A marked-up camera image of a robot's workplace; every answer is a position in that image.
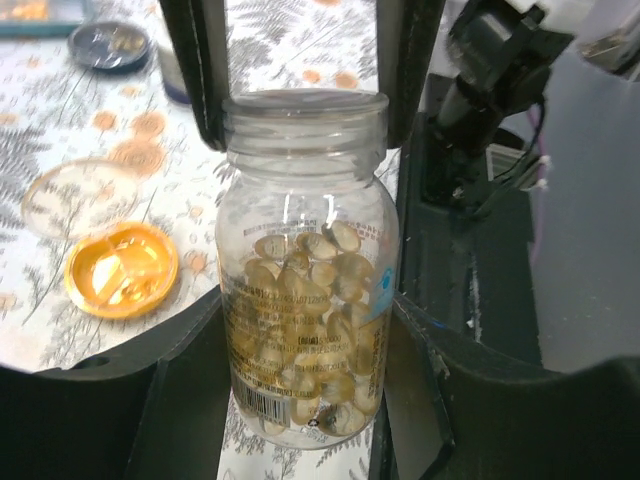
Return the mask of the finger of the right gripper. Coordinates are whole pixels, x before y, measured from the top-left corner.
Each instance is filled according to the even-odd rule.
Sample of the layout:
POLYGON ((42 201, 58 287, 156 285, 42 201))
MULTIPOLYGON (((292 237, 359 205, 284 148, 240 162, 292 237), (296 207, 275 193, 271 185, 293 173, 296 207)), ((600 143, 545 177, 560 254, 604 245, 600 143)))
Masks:
POLYGON ((223 0, 159 2, 202 140, 227 148, 223 101, 230 97, 223 0))
POLYGON ((389 100, 387 146, 413 129, 444 10, 444 0, 377 0, 378 91, 389 100))

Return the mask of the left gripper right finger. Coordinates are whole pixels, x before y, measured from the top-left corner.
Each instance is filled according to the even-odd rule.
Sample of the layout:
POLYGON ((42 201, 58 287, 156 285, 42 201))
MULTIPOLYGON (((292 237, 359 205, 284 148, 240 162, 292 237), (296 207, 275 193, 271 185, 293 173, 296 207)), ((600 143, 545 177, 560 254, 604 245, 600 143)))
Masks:
POLYGON ((639 362, 561 374, 392 302, 373 479, 635 479, 639 362))

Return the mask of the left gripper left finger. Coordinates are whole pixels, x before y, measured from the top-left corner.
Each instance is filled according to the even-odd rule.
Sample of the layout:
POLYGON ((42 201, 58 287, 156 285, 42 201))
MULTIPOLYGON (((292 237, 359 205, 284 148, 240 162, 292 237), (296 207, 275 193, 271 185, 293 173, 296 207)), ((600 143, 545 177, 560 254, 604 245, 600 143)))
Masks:
POLYGON ((68 370, 1 371, 5 479, 213 479, 230 393, 222 296, 68 370))

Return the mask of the orange round pill case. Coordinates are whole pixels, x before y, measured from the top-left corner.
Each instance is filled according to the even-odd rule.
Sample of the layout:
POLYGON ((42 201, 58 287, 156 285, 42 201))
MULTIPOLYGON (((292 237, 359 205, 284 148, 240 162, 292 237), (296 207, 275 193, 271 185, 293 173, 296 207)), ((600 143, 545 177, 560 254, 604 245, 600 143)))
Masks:
POLYGON ((160 229, 122 222, 80 241, 69 254, 66 291, 76 307, 107 319, 129 319, 158 307, 179 272, 174 242, 160 229))

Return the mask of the clear round case lid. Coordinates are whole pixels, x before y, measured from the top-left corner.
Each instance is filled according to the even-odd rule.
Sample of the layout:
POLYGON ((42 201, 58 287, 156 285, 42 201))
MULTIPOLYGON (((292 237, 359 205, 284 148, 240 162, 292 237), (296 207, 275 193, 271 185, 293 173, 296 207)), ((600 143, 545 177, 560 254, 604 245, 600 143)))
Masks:
POLYGON ((34 233, 76 240, 124 221, 140 199, 140 182, 128 167, 82 158, 53 168, 34 181, 21 214, 34 233))

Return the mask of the clear bottle of yellow pills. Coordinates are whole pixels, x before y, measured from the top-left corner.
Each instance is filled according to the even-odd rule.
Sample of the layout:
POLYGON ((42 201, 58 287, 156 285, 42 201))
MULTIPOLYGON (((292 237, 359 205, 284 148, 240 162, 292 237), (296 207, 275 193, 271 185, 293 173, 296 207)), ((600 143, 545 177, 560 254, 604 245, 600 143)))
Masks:
POLYGON ((380 93, 262 91, 225 104, 235 176, 216 220, 232 392, 284 447, 359 434, 383 394, 399 250, 380 93))

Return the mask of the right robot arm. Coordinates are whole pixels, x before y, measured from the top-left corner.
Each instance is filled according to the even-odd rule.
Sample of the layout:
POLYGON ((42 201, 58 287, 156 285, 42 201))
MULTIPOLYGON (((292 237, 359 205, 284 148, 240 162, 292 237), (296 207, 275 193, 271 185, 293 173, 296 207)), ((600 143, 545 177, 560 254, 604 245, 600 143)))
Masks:
MULTIPOLYGON (((391 147, 409 137, 443 9, 440 1, 376 5, 378 86, 389 101, 391 147)), ((223 151, 222 104, 229 95, 225 5, 165 1, 161 10, 200 135, 223 151)), ((458 75, 429 122, 420 187, 425 202, 480 213, 526 169, 520 159, 490 182, 485 152, 504 118, 544 104, 552 64, 572 39, 547 26, 547 15, 539 4, 509 1, 471 1, 463 8, 447 39, 458 75)))

